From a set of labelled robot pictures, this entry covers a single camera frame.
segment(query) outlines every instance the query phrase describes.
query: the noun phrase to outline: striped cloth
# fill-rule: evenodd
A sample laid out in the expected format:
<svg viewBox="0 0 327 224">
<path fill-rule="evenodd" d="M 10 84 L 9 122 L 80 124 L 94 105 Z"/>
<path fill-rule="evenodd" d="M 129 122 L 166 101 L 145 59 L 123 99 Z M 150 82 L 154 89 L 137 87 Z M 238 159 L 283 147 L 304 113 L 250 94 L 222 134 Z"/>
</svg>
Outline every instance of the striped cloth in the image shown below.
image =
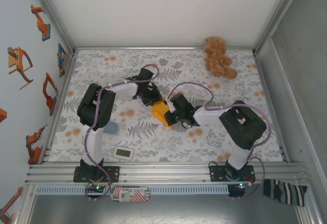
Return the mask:
<svg viewBox="0 0 327 224">
<path fill-rule="evenodd" d="M 264 181 L 264 195 L 288 205 L 304 206 L 307 188 L 272 179 Z"/>
</svg>

